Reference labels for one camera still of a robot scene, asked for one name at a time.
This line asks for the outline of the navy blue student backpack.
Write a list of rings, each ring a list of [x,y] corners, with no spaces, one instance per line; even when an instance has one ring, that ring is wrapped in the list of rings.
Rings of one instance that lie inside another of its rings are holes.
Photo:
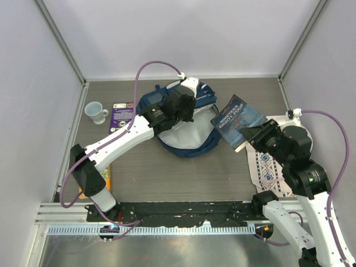
[[[198,157],[211,151],[221,139],[221,134],[211,123],[219,111],[216,106],[217,97],[209,85],[200,81],[193,122],[178,121],[164,114],[161,104],[179,85],[180,81],[165,87],[157,85],[154,91],[141,97],[136,113],[148,121],[154,136],[165,149],[181,158]]]

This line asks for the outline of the dark blue 1984 book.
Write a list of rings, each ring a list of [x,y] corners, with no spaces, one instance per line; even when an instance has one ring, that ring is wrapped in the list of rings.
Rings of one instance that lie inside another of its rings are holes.
[[[265,115],[237,95],[233,95],[223,110],[211,120],[211,123],[233,150],[239,152],[248,143],[241,129],[256,127],[266,121]]]

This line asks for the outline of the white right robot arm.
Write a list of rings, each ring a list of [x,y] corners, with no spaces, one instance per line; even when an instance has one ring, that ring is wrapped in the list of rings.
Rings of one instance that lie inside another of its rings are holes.
[[[259,152],[267,152],[281,165],[287,185],[302,207],[311,232],[284,209],[273,192],[253,196],[251,213],[267,218],[295,250],[299,266],[355,266],[355,257],[345,243],[331,202],[332,188],[323,167],[311,157],[312,140],[306,129],[280,127],[271,119],[241,133]]]

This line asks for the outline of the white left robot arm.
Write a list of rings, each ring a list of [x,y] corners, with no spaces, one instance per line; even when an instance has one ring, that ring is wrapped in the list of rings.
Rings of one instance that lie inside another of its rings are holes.
[[[182,82],[162,103],[143,109],[131,125],[85,149],[80,145],[71,148],[71,174],[105,221],[112,222],[118,217],[119,204],[107,188],[101,171],[128,150],[172,129],[178,122],[192,122],[196,95],[197,86]]]

